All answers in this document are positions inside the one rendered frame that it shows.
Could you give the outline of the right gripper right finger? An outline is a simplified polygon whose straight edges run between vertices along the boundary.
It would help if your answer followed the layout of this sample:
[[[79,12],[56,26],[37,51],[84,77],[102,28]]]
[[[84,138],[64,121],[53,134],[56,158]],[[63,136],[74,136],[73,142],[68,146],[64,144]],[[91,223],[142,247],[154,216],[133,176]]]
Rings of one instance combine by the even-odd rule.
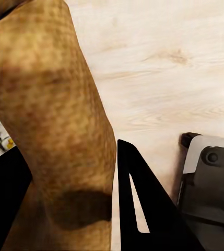
[[[121,251],[205,251],[137,148],[117,140]],[[150,233],[138,230],[129,175]]]

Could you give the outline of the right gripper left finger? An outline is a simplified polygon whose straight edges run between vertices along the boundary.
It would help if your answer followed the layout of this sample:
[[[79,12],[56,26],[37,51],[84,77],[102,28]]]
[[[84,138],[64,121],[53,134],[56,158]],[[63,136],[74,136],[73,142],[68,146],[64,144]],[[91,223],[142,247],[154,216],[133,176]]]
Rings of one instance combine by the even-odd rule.
[[[0,156],[0,251],[32,178],[16,145]]]

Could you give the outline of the popcorn bag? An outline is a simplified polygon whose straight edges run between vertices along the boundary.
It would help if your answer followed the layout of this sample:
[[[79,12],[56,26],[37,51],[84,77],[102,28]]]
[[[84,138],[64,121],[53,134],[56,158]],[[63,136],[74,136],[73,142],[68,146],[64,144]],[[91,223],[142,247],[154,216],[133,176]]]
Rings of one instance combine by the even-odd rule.
[[[0,122],[33,176],[1,251],[111,251],[117,143],[64,0],[0,0]]]

